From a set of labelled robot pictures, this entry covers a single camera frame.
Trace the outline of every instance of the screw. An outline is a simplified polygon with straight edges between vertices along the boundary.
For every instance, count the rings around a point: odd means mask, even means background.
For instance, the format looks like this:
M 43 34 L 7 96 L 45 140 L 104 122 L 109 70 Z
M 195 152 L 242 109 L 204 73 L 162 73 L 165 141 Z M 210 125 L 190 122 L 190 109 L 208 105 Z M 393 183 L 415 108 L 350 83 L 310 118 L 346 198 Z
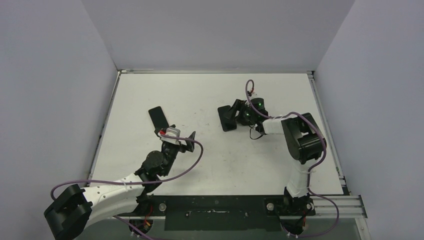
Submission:
M 167 209 L 167 205 L 165 203 L 159 204 L 159 211 L 163 212 Z
M 268 203 L 268 204 L 266 205 L 266 209 L 268 209 L 269 211 L 273 211 L 273 210 L 274 210 L 274 204 L 272 204 L 272 203 Z

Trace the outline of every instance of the gray wall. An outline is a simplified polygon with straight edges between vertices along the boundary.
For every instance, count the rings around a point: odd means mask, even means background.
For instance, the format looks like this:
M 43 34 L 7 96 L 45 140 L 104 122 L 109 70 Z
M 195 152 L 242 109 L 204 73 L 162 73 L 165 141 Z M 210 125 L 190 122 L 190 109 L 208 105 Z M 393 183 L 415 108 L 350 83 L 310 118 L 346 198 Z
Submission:
M 1 239 L 53 239 L 50 189 L 87 177 L 117 71 L 79 0 L 2 0 L 0 33 Z
M 373 239 L 423 239 L 424 1 L 356 0 L 315 73 Z
M 82 0 L 119 69 L 314 70 L 354 0 Z

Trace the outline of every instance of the purple cable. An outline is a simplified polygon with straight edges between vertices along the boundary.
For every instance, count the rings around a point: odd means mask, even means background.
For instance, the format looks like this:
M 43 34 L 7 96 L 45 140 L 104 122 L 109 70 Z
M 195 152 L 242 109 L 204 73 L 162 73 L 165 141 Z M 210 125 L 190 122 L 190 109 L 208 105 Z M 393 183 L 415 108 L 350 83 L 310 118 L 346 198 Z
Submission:
M 255 82 L 252 80 L 252 79 L 250 79 L 250 80 L 248 80 L 247 82 L 246 82 L 246 86 L 245 86 L 245 88 L 244 88 L 244 90 L 245 90 L 245 93 L 246 93 L 246 98 L 247 98 L 247 102 L 250 104 L 250 106 L 251 106 L 251 108 L 257 113 L 257 114 L 259 114 L 260 116 L 262 116 L 262 117 L 264 117 L 264 118 L 266 118 L 266 119 L 274 119 L 274 118 L 276 118 L 276 119 L 285 119 L 285 118 L 287 118 L 288 116 L 290 116 L 290 115 L 296 115 L 296 116 L 298 116 L 299 118 L 301 118 L 305 123 L 307 123 L 308 125 L 309 125 L 309 127 L 312 129 L 312 130 L 314 130 L 315 131 L 315 133 L 316 133 L 316 135 L 318 135 L 318 138 L 319 138 L 319 141 L 321 142 L 321 144 L 322 144 L 322 148 L 323 148 L 323 154 L 322 154 L 322 157 L 321 157 L 321 159 L 317 162 L 317 163 L 315 163 L 314 165 L 312 165 L 312 166 L 310 166 L 310 168 L 307 170 L 308 172 L 309 172 L 309 174 L 307 175 L 307 184 L 306 184 L 306 187 L 307 187 L 307 190 L 309 191 L 309 193 L 311 194 L 311 195 L 313 195 L 313 196 L 317 196 L 317 197 L 319 197 L 319 198 L 322 198 L 322 199 L 325 199 L 325 200 L 327 200 L 327 201 L 329 201 L 330 203 L 332 203 L 333 205 L 334 205 L 334 207 L 335 207 L 335 210 L 336 210 L 336 212 L 337 212 L 337 217 L 336 217 L 336 219 L 335 219 L 335 222 L 334 222 L 334 224 L 330 227 L 330 228 L 328 228 L 327 230 L 325 230 L 325 231 L 323 231 L 323 232 L 319 232 L 319 233 L 315 233 L 315 234 L 309 234 L 309 235 L 300 235 L 300 236 L 298 236 L 299 238 L 310 238 L 310 237 L 318 237 L 318 236 L 321 236 L 321 235 L 324 235 L 324 234 L 327 234 L 328 232 L 330 232 L 331 230 L 333 230 L 335 227 L 336 227 L 336 225 L 337 225 L 337 223 L 339 223 L 339 217 L 340 217 L 340 211 L 339 211 L 339 207 L 337 207 L 337 204 L 333 201 L 333 200 L 331 200 L 331 199 L 329 199 L 328 197 L 325 197 L 325 196 L 323 196 L 323 195 L 319 195 L 319 194 L 316 194 L 315 192 L 313 192 L 311 189 L 310 189 L 310 187 L 309 187 L 309 185 L 311 184 L 311 170 L 313 169 L 313 168 L 315 168 L 316 166 L 318 166 L 318 165 L 320 165 L 323 161 L 324 161 L 324 159 L 326 158 L 326 156 L 327 156 L 327 147 L 326 147 L 326 144 L 325 144 L 325 142 L 324 142 L 324 137 L 323 137 L 323 134 L 309 121 L 309 120 L 307 120 L 304 116 L 302 116 L 300 113 L 298 113 L 298 112 L 295 112 L 295 111 L 292 111 L 292 112 L 289 112 L 288 114 L 286 114 L 286 115 L 284 115 L 284 116 L 277 116 L 277 117 L 272 117 L 272 116 L 267 116 L 267 115 L 265 115 L 265 114 L 262 114 L 260 111 L 258 111 L 256 108 L 255 108 L 255 106 L 252 104 L 252 102 L 251 102 L 251 100 L 250 100 L 250 97 L 249 97 L 249 92 L 248 92 L 248 86 L 249 86 L 249 83 L 252 83 L 252 90 L 255 88 Z
M 142 238 L 144 238 L 144 239 L 148 239 L 148 240 L 166 240 L 166 239 L 162 239 L 162 238 L 153 238 L 153 237 L 148 236 L 147 234 L 145 234 L 144 232 L 142 232 L 140 229 L 138 229 L 136 226 L 132 225 L 131 222 L 123 219 L 120 216 L 115 215 L 113 217 L 116 218 L 116 219 L 118 219 L 119 221 L 125 223 L 126 225 L 130 226 L 134 231 L 136 231 L 138 234 L 140 234 L 142 236 Z
M 50 191 L 50 197 L 51 197 L 51 199 L 56 200 L 56 197 L 55 197 L 55 190 L 56 189 L 58 189 L 58 188 L 60 188 L 62 186 L 65 186 L 65 185 L 70 185 L 70 184 L 97 183 L 97 184 L 110 184 L 110 185 L 144 185 L 144 184 L 165 183 L 165 182 L 169 182 L 169 181 L 175 180 L 175 179 L 177 179 L 177 178 L 185 175 L 186 173 L 190 172 L 199 163 L 200 159 L 203 156 L 203 151 L 204 151 L 203 145 L 200 142 L 198 142 L 198 141 L 196 141 L 194 139 L 185 138 L 185 137 L 176 137 L 176 136 L 168 136 L 168 135 L 161 135 L 161 136 L 164 137 L 164 138 L 169 138 L 169 139 L 176 139 L 176 140 L 181 140 L 181 141 L 189 141 L 189 142 L 192 142 L 192 143 L 195 143 L 195 144 L 199 145 L 199 147 L 200 147 L 200 155 L 197 158 L 196 162 L 194 162 L 194 164 L 191 167 L 189 167 L 187 170 L 185 170 L 183 173 L 180 173 L 180 174 L 178 174 L 176 176 L 173 176 L 173 177 L 170 177 L 168 179 L 157 180 L 157 181 L 135 181 L 135 182 L 125 182 L 125 183 L 123 183 L 123 182 L 115 182 L 115 181 L 105 181 L 105 180 L 93 180 L 93 179 L 81 179 L 81 180 L 66 181 L 66 182 L 63 182 L 61 184 L 58 184 L 58 185 L 54 186 L 51 189 L 51 191 Z

